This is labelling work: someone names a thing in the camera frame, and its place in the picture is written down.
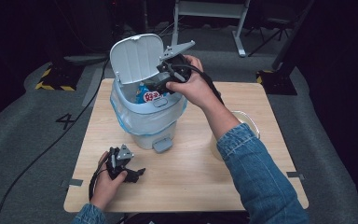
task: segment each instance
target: left hand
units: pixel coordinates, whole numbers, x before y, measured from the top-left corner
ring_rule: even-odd
[[[100,161],[106,156],[108,152],[105,151],[101,156]],[[107,173],[106,164],[103,163],[100,174],[97,177],[97,181],[94,188],[94,195],[89,201],[93,205],[97,206],[101,210],[104,210],[106,206],[113,200],[124,179],[127,176],[127,172],[121,172],[114,180],[110,178],[110,175]]]

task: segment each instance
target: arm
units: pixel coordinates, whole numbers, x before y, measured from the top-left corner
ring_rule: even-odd
[[[107,152],[101,156],[100,161],[105,157]],[[106,164],[103,164],[98,175],[94,195],[89,203],[86,203],[76,217],[72,220],[72,224],[78,223],[105,223],[103,210],[115,197],[118,187],[127,176],[127,172],[121,172],[114,180],[112,180],[106,171]]]
[[[200,60],[186,56],[202,71]],[[230,171],[243,206],[254,223],[307,223],[308,216],[296,192],[278,169],[265,146],[247,124],[238,120],[213,95],[200,75],[194,73],[187,83],[167,83],[181,92],[205,114],[217,148]]]

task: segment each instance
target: tape strip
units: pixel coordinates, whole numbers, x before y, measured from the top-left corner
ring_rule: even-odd
[[[296,172],[296,171],[286,172],[286,174],[287,174],[287,177],[289,177],[289,178],[298,177],[298,178],[300,178],[300,180],[304,180],[304,179],[305,179],[305,177],[304,177],[302,174],[299,174],[299,173]]]
[[[83,180],[79,180],[79,179],[71,179],[69,181],[69,186],[78,186],[81,187],[81,185],[83,184]]]

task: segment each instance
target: fingers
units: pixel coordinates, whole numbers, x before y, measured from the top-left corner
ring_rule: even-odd
[[[121,183],[124,182],[124,180],[127,177],[127,171],[122,171],[114,180],[113,182],[115,182],[117,184],[117,186],[119,186]]]
[[[191,56],[191,55],[184,55],[184,57],[187,59],[187,61],[191,64],[191,65],[194,65],[196,66],[201,72],[203,72],[203,68],[202,68],[202,63],[201,63],[201,60],[194,57],[194,56]]]
[[[183,85],[181,84],[182,83],[178,83],[178,82],[167,82],[167,84],[165,84],[165,87],[167,87],[171,91],[177,91],[182,93]]]
[[[107,151],[105,151],[105,152],[103,153],[103,155],[101,156],[100,160],[98,161],[98,164],[103,161],[103,159],[106,157],[107,153],[108,153]]]

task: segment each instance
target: metal stand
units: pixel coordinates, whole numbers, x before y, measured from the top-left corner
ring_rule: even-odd
[[[240,19],[237,31],[233,31],[232,34],[240,57],[245,57],[246,53],[241,43],[240,35],[248,12],[249,3],[250,0],[246,0],[245,4],[220,4],[176,0],[171,45],[174,46],[178,43],[179,15]]]

